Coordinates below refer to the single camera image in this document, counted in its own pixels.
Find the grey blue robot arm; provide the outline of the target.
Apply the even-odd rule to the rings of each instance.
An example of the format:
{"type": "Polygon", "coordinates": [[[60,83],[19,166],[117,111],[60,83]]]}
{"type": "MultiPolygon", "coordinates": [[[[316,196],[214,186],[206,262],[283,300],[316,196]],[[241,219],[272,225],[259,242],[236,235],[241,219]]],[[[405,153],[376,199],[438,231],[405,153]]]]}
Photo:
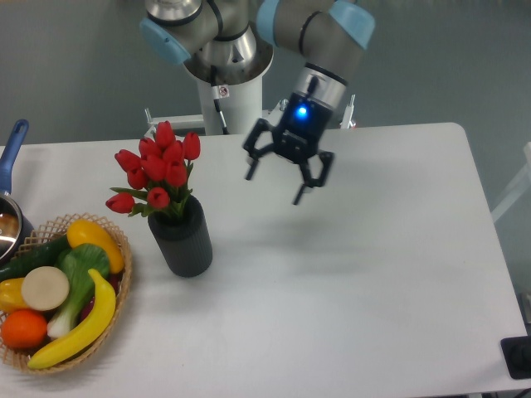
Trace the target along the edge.
{"type": "Polygon", "coordinates": [[[353,1],[147,1],[142,37],[197,82],[208,135],[242,134],[251,169],[274,153],[300,169],[301,190],[322,187],[334,155],[320,139],[368,47],[373,16],[353,1]],[[262,78],[275,48],[304,67],[271,115],[262,78]]]}

